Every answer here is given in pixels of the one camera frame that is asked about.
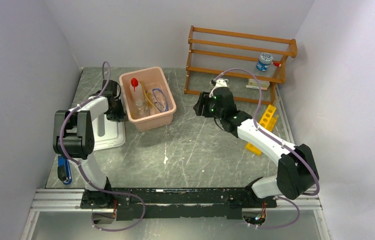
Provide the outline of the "white bin lid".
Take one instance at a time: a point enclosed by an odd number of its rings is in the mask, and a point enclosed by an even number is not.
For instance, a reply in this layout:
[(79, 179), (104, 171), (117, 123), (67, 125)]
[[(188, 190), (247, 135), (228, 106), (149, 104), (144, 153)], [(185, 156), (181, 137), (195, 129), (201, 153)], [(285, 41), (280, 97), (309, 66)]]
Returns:
[(94, 151), (119, 148), (126, 142), (124, 122), (107, 120), (105, 115), (92, 121)]

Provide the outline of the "amber rubber tubing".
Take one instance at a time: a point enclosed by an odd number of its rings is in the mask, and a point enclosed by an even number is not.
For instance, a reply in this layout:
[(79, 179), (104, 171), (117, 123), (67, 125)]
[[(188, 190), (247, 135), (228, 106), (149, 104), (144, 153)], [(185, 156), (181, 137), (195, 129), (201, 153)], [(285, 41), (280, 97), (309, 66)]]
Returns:
[(155, 105), (154, 105), (154, 103), (152, 102), (152, 100), (151, 100), (151, 98), (150, 98), (150, 95), (148, 94), (148, 92), (147, 92), (147, 90), (146, 90), (146, 87), (145, 87), (144, 83), (141, 81), (140, 84), (141, 84), (142, 91), (143, 91), (143, 95), (144, 95), (144, 97), (145, 97), (145, 99), (146, 99), (147, 105), (148, 105), (148, 107), (152, 110), (152, 109), (155, 107)]

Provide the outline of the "blue safety glasses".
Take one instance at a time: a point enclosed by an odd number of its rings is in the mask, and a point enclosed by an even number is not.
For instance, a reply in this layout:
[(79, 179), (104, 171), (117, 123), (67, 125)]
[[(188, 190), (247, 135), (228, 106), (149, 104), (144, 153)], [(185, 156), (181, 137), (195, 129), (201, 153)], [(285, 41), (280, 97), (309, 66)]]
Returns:
[(169, 110), (169, 104), (164, 92), (160, 88), (152, 89), (153, 104), (157, 108), (159, 113), (167, 112)]

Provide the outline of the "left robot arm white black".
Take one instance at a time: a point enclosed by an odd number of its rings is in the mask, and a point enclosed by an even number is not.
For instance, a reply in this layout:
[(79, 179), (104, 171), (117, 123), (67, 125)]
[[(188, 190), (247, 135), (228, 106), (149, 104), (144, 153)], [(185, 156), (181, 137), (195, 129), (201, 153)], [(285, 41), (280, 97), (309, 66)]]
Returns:
[(58, 178), (65, 185), (71, 183), (73, 166), (84, 182), (82, 205), (96, 208), (107, 208), (115, 199), (94, 151), (121, 147), (126, 142), (121, 87), (113, 80), (104, 80), (102, 87), (80, 105), (55, 113), (52, 142), (58, 155)]

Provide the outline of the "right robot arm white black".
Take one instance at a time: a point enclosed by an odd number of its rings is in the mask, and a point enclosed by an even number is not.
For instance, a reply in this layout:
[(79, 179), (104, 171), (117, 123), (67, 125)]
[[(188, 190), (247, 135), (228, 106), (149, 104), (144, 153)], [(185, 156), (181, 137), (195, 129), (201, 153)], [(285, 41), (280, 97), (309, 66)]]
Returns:
[(251, 115), (237, 108), (228, 87), (201, 92), (193, 109), (197, 116), (214, 119), (221, 130), (257, 147), (276, 165), (276, 175), (257, 178), (247, 185), (245, 201), (249, 206), (258, 207), (270, 196), (295, 200), (313, 186), (313, 195), (319, 193), (318, 170), (310, 147), (284, 141), (259, 125)]

